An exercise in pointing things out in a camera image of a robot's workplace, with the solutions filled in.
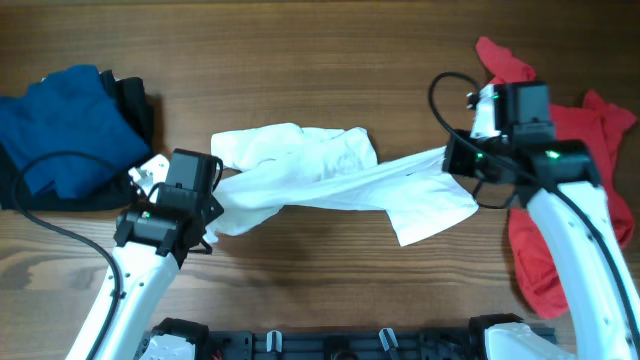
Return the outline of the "white t-shirt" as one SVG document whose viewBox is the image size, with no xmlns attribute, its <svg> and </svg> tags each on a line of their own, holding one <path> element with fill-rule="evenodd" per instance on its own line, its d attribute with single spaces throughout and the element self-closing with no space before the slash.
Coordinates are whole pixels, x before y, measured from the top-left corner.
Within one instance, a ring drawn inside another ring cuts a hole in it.
<svg viewBox="0 0 640 360">
<path fill-rule="evenodd" d="M 443 172 L 436 148 L 381 163 L 365 129 L 302 128 L 282 123 L 212 135 L 211 152 L 235 175 L 213 195 L 223 214 L 204 239 L 237 236 L 284 206 L 386 212 L 406 246 L 472 216 L 478 205 Z"/>
</svg>

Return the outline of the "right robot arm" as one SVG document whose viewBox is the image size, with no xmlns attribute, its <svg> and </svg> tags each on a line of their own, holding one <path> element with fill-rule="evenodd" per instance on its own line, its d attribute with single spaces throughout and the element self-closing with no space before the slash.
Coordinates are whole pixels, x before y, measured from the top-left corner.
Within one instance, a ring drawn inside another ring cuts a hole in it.
<svg viewBox="0 0 640 360">
<path fill-rule="evenodd" d="M 537 81 L 476 86 L 469 130 L 449 133 L 443 171 L 511 184 L 559 275 L 578 359 L 639 356 L 639 294 L 616 240 L 604 182 L 587 146 L 560 140 Z"/>
</svg>

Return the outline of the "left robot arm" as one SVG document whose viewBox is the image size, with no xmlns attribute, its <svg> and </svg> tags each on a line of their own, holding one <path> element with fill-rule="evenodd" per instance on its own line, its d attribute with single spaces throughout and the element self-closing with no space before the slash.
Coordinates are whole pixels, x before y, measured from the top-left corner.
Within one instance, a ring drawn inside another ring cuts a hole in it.
<svg viewBox="0 0 640 360">
<path fill-rule="evenodd" d="M 113 263 L 68 353 L 71 359 L 131 359 L 159 300 L 191 253 L 211 251 L 209 223 L 224 210 L 214 198 L 221 159 L 184 149 L 157 155 L 130 174 L 144 200 L 116 221 Z"/>
</svg>

